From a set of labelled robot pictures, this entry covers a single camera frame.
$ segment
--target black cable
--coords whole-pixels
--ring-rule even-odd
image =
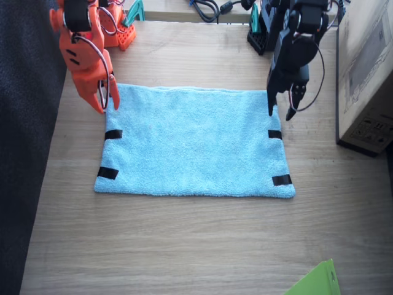
[[[291,93],[290,93],[291,90],[288,91],[288,94],[290,95],[290,108],[293,109],[295,112],[302,112],[302,111],[305,111],[305,110],[308,109],[310,106],[312,106],[312,105],[315,103],[315,101],[317,100],[317,98],[318,98],[318,96],[319,96],[319,93],[321,92],[322,85],[324,84],[324,79],[325,79],[325,62],[324,62],[324,57],[323,57],[323,55],[322,55],[321,50],[319,49],[318,44],[316,44],[315,40],[314,40],[314,39],[311,39],[311,40],[313,40],[315,46],[316,46],[317,49],[318,49],[319,55],[321,56],[321,60],[322,60],[322,69],[323,69],[322,81],[321,81],[321,85],[319,86],[319,90],[318,90],[318,92],[317,92],[317,95],[315,96],[315,98],[313,99],[313,101],[310,102],[309,105],[307,105],[305,108],[302,108],[302,109],[295,109],[295,108],[293,107],[293,104],[292,104],[292,95],[291,95]]]
[[[239,4],[241,1],[228,1],[224,5],[222,5],[220,8],[215,2],[215,0],[191,0],[190,2],[196,12],[198,12],[199,16],[201,19],[206,22],[206,23],[212,23],[215,20],[217,21],[217,24],[219,23],[219,16],[222,14],[227,14],[229,11],[232,10],[234,4]],[[200,5],[205,5],[208,6],[212,11],[213,11],[213,16],[210,17],[209,15],[206,15],[199,7]]]

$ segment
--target orange robot base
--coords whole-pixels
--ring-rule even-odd
[[[112,3],[107,10],[112,14],[115,19],[117,28],[120,30],[115,35],[107,34],[103,31],[105,39],[105,47],[117,47],[119,46],[121,51],[125,51],[128,46],[134,41],[136,37],[135,26],[131,25],[129,28],[122,25],[122,21],[126,18],[123,9],[120,6]],[[99,12],[99,20],[108,32],[113,32],[116,30],[113,21],[109,16],[102,10]]]

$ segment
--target green folder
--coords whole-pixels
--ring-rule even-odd
[[[333,260],[321,262],[285,295],[341,295]]]

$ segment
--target cable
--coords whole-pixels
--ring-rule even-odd
[[[311,40],[314,42],[315,46],[316,46],[317,49],[318,49],[319,55],[321,56],[321,60],[322,60],[322,69],[323,69],[322,81],[321,81],[321,85],[319,86],[319,90],[318,90],[317,95],[315,96],[315,98],[312,100],[312,102],[310,102],[309,105],[307,105],[305,108],[302,108],[302,109],[295,109],[295,108],[294,108],[294,104],[293,104],[293,102],[292,102],[292,87],[293,87],[294,85],[292,84],[292,85],[290,86],[290,90],[288,91],[289,104],[290,104],[290,108],[293,109],[295,112],[302,112],[302,111],[305,111],[306,109],[308,109],[310,106],[312,106],[312,105],[315,103],[315,101],[317,100],[317,97],[319,96],[319,93],[321,92],[322,85],[323,85],[324,79],[325,79],[325,62],[324,62],[324,57],[323,57],[323,55],[322,55],[321,50],[319,49],[318,44],[316,44],[315,40],[314,40],[314,39],[311,39]]]
[[[105,29],[105,27],[103,25],[101,25],[101,28],[105,31],[105,33],[107,33],[110,36],[116,35],[117,32],[120,32],[120,33],[124,34],[124,31],[122,31],[122,30],[117,28],[117,24],[116,24],[115,18],[113,17],[113,15],[106,8],[99,7],[98,9],[101,9],[103,12],[105,12],[108,15],[108,17],[112,20],[112,23],[115,26],[115,30],[113,32],[108,32],[108,30]]]
[[[328,31],[334,25],[334,23],[335,23],[335,21],[337,19],[337,16],[338,16],[338,11],[340,10],[340,5],[338,4],[338,2],[336,0],[331,0],[331,2],[330,2],[330,9],[332,9],[332,3],[333,2],[337,5],[337,13],[336,13],[336,16],[334,17],[334,20],[329,24],[329,26],[327,26],[326,31]]]
[[[219,6],[215,2],[215,0],[191,0],[190,1],[190,6],[193,5],[196,12],[198,12],[199,16],[205,23],[212,23],[215,20],[217,21],[217,24],[219,23],[219,16],[223,14],[227,14],[229,11],[232,10],[233,5],[239,4],[241,1],[228,1],[225,4]],[[213,11],[213,16],[210,17],[209,15],[206,15],[199,7],[200,5],[208,6],[212,11]]]
[[[108,68],[108,65],[107,65],[107,63],[106,63],[106,60],[105,60],[105,58],[104,58],[104,55],[102,54],[101,51],[99,51],[99,49],[97,48],[97,46],[95,46],[95,44],[92,43],[92,41],[90,41],[89,39],[87,39],[87,38],[85,38],[85,37],[83,37],[83,36],[80,36],[80,35],[76,35],[76,34],[73,35],[72,38],[74,38],[74,39],[76,39],[76,40],[82,40],[82,41],[86,42],[88,45],[90,45],[90,46],[94,49],[94,51],[98,54],[98,56],[100,57],[101,61],[102,61],[103,64],[104,64],[105,71],[106,71],[106,75],[107,75],[107,85],[108,85],[108,87],[107,87],[107,92],[106,92],[106,100],[105,100],[105,103],[104,103],[104,101],[103,101],[103,92],[102,92],[102,90],[101,90],[101,81],[99,81],[98,92],[99,92],[99,95],[101,96],[101,106],[103,107],[103,109],[106,109],[106,108],[108,107],[108,101],[109,101],[109,94],[110,94],[110,90],[109,90],[110,82],[109,82],[109,81],[110,81],[111,75],[109,74],[109,68]]]
[[[118,6],[123,5],[124,2],[125,2],[125,0],[122,0],[120,2],[118,0],[111,0],[111,1],[109,1],[110,4],[114,3],[114,4],[118,5]]]

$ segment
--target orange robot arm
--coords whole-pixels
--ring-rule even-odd
[[[66,5],[76,3],[77,7],[70,10],[64,6],[64,2],[68,2]],[[80,6],[81,3],[87,6],[87,12]],[[104,34],[97,11],[98,2],[58,0],[58,4],[58,10],[50,11],[50,22],[55,32],[60,31],[60,51],[72,74],[78,94],[101,114],[110,96],[115,109],[118,109],[120,95],[113,75],[111,58],[108,51],[104,50]],[[81,18],[85,18],[84,23],[80,22]],[[78,27],[83,28],[82,31],[76,30]],[[102,97],[102,84],[107,87],[105,100]],[[101,94],[101,103],[97,99],[97,90]]]

